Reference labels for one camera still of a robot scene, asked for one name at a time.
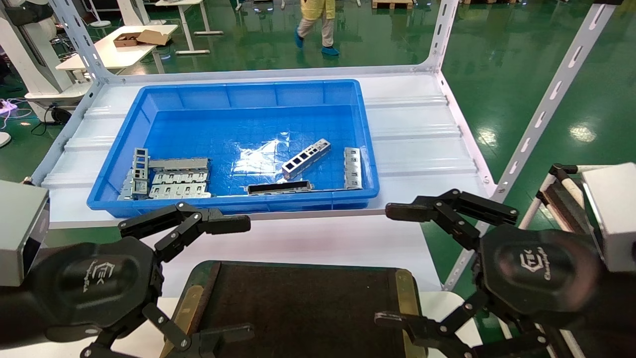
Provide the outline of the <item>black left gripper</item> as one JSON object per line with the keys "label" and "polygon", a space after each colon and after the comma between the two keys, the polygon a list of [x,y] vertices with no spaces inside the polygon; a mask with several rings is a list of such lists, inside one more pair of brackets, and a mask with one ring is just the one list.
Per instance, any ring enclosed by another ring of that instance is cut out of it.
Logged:
{"label": "black left gripper", "polygon": [[[173,344],[168,358],[215,358],[225,344],[254,338],[252,324],[187,335],[155,304],[164,282],[160,262],[172,261],[202,234],[248,232],[247,215],[178,202],[124,220],[118,228],[125,238],[64,247],[30,272],[38,313],[34,324],[46,340],[66,343],[98,335],[82,350],[82,358],[131,358],[112,351],[112,344],[146,319]],[[170,233],[156,242],[154,251],[139,241],[166,229]]]}

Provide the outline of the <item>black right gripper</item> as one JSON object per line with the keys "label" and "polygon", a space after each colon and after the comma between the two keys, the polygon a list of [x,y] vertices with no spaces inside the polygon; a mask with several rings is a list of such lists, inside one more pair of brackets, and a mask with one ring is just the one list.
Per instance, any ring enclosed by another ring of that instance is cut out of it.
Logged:
{"label": "black right gripper", "polygon": [[[481,309],[503,320],[530,320],[567,328],[584,322],[605,267],[597,250],[581,234],[560,230],[522,230],[518,211],[500,202],[452,189],[439,196],[418,196],[411,203],[386,204],[396,221],[436,223],[466,250],[479,251],[479,287],[442,322],[420,315],[375,313],[375,324],[405,331],[417,347],[437,349],[448,358],[520,358],[546,349],[538,329],[509,340],[469,347],[457,331]],[[491,226],[480,231],[466,217]]]}

